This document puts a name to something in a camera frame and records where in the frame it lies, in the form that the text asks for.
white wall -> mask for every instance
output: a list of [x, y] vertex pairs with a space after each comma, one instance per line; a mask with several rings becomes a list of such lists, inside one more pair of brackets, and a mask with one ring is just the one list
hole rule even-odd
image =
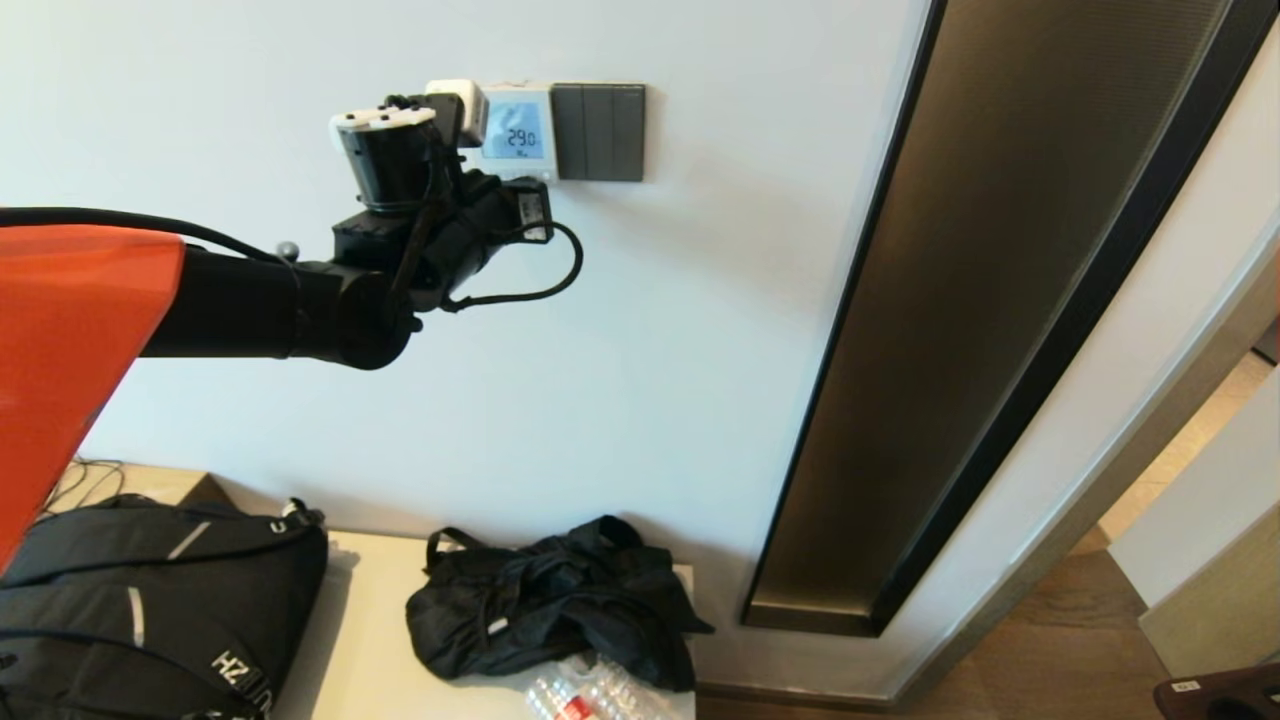
[[1151, 503], [1111, 555], [1148, 607], [1280, 502], [1280, 372]]
[[[1276, 42], [996, 482], [879, 639], [736, 628], [924, 3], [46, 0], [0, 24], [0, 199], [328, 250], [334, 110], [431, 77], [654, 87], [645, 184], [556, 191], [554, 301], [429, 316], [378, 373], [143, 360], [92, 455], [209, 468], [346, 528], [494, 541], [626, 512], [698, 565], [701, 676], [886, 696], [1005, 573], [1230, 283], [1275, 205]], [[476, 290], [566, 255], [508, 251]]]

gray light switch panel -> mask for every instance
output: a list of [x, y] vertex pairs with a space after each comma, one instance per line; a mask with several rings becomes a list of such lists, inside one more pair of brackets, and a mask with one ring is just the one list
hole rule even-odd
[[552, 86], [561, 179], [644, 179], [645, 86]]
[[552, 124], [556, 126], [556, 165], [561, 179], [586, 179], [586, 126], [582, 86], [552, 86]]

floor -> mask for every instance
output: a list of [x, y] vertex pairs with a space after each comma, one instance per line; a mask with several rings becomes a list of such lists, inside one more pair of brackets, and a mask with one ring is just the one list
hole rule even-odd
[[1160, 497], [1160, 493], [1165, 492], [1169, 483], [1190, 465], [1199, 451], [1253, 396], [1254, 391], [1267, 379], [1271, 369], [1271, 364], [1257, 354], [1245, 354], [1240, 364], [1231, 370], [1231, 374], [1222, 380], [1222, 384], [1169, 442], [1169, 447], [1152, 461], [1151, 466], [1138, 477], [1138, 480], [1098, 520], [1098, 527], [1102, 528], [1107, 538], [1114, 541], [1133, 525], [1134, 520]]
[[[1138, 629], [1146, 606], [1091, 530], [928, 697], [915, 720], [1160, 720], [1152, 689], [1169, 675]], [[700, 720], [886, 717], [698, 698]]]

red label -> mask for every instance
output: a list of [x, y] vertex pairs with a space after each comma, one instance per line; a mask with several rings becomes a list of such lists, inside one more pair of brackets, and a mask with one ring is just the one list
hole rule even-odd
[[568, 701], [564, 710], [561, 710], [556, 716], [556, 720], [588, 720], [591, 717], [591, 708], [586, 706], [586, 701], [582, 696], [576, 696], [573, 700]]

black cloth bag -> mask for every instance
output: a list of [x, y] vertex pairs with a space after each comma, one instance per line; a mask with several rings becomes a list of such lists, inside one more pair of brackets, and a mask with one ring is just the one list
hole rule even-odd
[[[440, 552], [445, 537], [462, 550]], [[426, 561], [408, 630], [443, 679], [509, 675], [595, 650], [654, 687], [686, 692], [696, 676], [682, 634], [716, 632], [694, 614], [671, 553], [612, 515], [520, 550], [445, 528]]]
[[0, 577], [0, 720], [265, 717], [329, 557], [324, 516], [120, 496], [37, 523]]

